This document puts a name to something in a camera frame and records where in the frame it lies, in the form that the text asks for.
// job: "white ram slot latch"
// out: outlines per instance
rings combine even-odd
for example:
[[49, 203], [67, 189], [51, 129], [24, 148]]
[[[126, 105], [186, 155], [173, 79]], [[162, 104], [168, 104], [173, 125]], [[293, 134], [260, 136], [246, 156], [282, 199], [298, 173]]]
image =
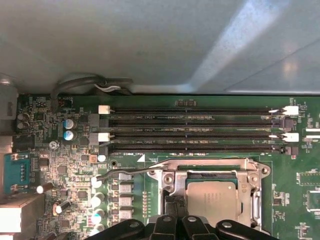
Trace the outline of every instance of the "white ram slot latch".
[[298, 143], [299, 142], [299, 133], [298, 132], [287, 132], [281, 134], [283, 136], [283, 140], [287, 143]]
[[110, 139], [112, 139], [114, 135], [110, 135], [109, 132], [99, 132], [98, 133], [98, 142], [110, 142]]

